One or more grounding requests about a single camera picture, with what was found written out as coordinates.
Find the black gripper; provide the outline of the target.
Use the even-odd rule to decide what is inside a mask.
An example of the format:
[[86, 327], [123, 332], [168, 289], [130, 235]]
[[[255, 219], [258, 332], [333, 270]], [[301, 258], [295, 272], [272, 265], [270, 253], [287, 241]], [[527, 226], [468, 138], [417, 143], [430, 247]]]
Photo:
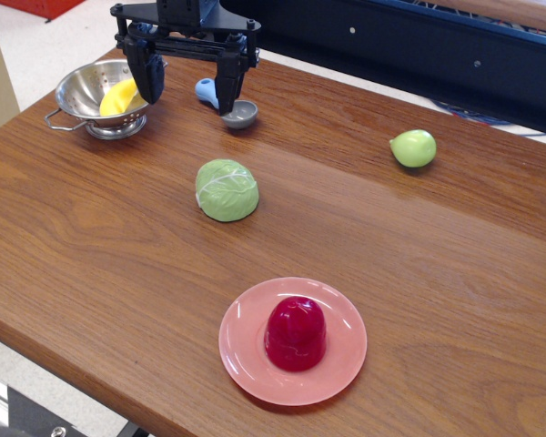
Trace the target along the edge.
[[258, 65], [260, 23], [228, 11], [219, 1], [117, 4], [116, 45], [126, 56], [142, 98], [154, 105], [165, 84], [161, 55], [217, 62], [218, 112], [230, 113], [244, 75]]

